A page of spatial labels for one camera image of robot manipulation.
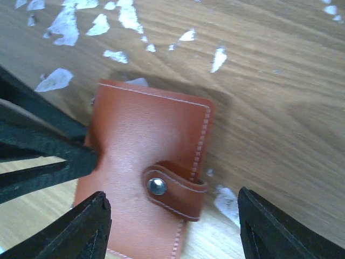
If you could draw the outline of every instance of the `leather pouch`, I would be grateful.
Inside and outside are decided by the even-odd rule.
[[[106,193],[111,254],[180,257],[187,222],[199,219],[206,192],[199,172],[212,115],[207,99],[101,81],[85,142],[98,163],[78,180],[74,205]]]

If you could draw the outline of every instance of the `silver button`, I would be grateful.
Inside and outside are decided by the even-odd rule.
[[[160,178],[152,178],[147,183],[147,188],[154,195],[163,195],[167,191],[165,182]]]

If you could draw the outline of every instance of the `wooden tabletop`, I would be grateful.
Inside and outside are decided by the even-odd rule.
[[[141,0],[133,5],[141,35],[119,22],[121,7],[105,10],[108,1],[99,0],[96,8],[75,11],[75,45],[58,46],[61,35],[42,36],[62,2],[46,0],[44,9],[27,11],[2,1],[0,64],[30,88],[42,74],[69,70],[69,86],[40,93],[67,114],[88,124],[100,78],[144,77],[150,87],[217,104],[202,175],[210,191],[201,221],[189,226],[183,258],[244,258],[239,228],[214,205],[219,185],[235,194],[253,189],[345,248],[345,24],[337,16],[345,18],[344,2],[333,0],[330,15],[320,0]],[[101,13],[110,29],[87,35]],[[35,26],[27,26],[31,14]],[[195,40],[178,40],[191,29]],[[156,51],[147,51],[148,44]],[[227,59],[211,73],[217,49]],[[106,50],[123,51],[128,63],[104,57]],[[0,173],[54,159],[3,163]],[[67,212],[75,184],[0,205],[0,247],[11,248]]]

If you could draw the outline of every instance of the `brown leather wallet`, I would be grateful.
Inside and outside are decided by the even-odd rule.
[[[74,204],[106,193],[110,253],[180,257],[186,222],[199,219],[207,189],[199,173],[213,110],[207,99],[101,80],[85,142],[99,159],[79,179]]]

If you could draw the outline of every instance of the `wood grain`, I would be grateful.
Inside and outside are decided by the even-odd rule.
[[[61,10],[47,0],[30,13],[0,3],[0,64],[31,88],[42,73],[59,67],[74,78],[69,87],[42,96],[87,124],[99,78],[145,77],[152,87],[213,99],[217,104],[203,175],[211,190],[199,223],[189,228],[183,258],[244,258],[239,229],[213,205],[218,184],[234,192],[253,189],[310,229],[345,248],[345,27],[322,12],[319,0],[142,0],[139,21],[156,52],[145,51],[140,35],[124,29],[118,12],[76,12],[80,37],[74,47],[42,39]],[[342,1],[338,13],[345,16]],[[108,16],[104,35],[85,33],[95,17]],[[168,47],[191,28],[193,42]],[[224,65],[210,73],[215,49],[224,45]],[[129,64],[102,56],[125,51]],[[0,165],[1,172],[23,166]],[[75,182],[25,195],[0,206],[0,246],[8,249],[63,215]]]

